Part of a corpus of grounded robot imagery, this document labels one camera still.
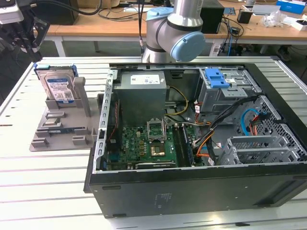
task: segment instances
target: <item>white table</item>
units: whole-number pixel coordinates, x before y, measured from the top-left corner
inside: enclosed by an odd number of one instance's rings
[[[135,57],[54,57],[50,65],[76,64],[86,78],[89,97],[104,90],[110,62],[139,62]],[[302,82],[269,57],[198,58],[197,62],[251,62],[273,79],[281,92],[303,92]],[[46,94],[30,65],[0,107],[0,229],[1,230],[146,230],[146,229],[302,229],[307,226],[307,191],[279,208],[221,211],[140,218],[105,219],[92,194],[83,192],[89,149],[30,152]]]

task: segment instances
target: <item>label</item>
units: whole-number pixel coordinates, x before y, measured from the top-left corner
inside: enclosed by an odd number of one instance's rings
[[[49,133],[61,133],[60,130],[50,130]]]
[[[202,4],[203,4],[203,0],[198,0],[197,9],[196,9],[197,12],[200,12],[200,11],[201,11],[201,9],[202,9]]]
[[[234,80],[234,79],[225,79],[225,81],[227,82],[227,83],[235,83],[236,81]]]
[[[47,84],[57,102],[64,104],[73,103],[74,97],[68,88],[69,82],[66,78],[48,79]]]
[[[201,107],[199,105],[195,106],[195,112],[198,114],[201,112]]]
[[[159,75],[132,75],[131,85],[160,84]]]
[[[169,207],[172,193],[156,194],[154,197],[154,207],[158,210],[165,210]]]
[[[214,166],[214,161],[209,157],[208,158],[208,163],[211,165],[211,166]]]

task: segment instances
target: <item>connector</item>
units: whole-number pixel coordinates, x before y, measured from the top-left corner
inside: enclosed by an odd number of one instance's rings
[[[258,120],[264,121],[270,118],[271,113],[261,112],[260,114],[258,114],[258,116],[259,116]]]

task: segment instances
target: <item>blue cable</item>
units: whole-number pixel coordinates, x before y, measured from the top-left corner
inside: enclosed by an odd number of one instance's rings
[[[230,50],[231,50],[231,41],[232,41],[232,29],[230,28],[230,41],[229,41],[229,43],[230,43],[230,47],[229,47],[229,50],[228,50],[228,55],[227,56],[229,56],[229,54],[230,54]]]
[[[248,133],[248,131],[246,130],[246,127],[245,127],[245,124],[244,124],[244,117],[245,117],[245,115],[248,113],[248,111],[253,111],[253,112],[255,112],[257,115],[260,114],[256,109],[248,109],[247,111],[245,111],[245,112],[242,114],[242,116],[241,116],[241,127],[242,127],[242,130],[243,130],[245,136],[249,136],[249,133]]]

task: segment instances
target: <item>black box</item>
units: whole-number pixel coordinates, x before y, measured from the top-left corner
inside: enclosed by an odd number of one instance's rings
[[[64,4],[70,5],[74,8],[79,8],[77,0],[56,0]],[[78,17],[78,13],[66,9],[64,7],[44,3],[33,7],[33,11],[37,18],[49,23],[57,25],[73,25]]]
[[[251,11],[240,11],[236,20],[238,23],[248,24],[252,14]]]
[[[201,32],[204,34],[217,34],[223,13],[224,6],[217,0],[204,0],[201,9],[201,18],[203,20]]]

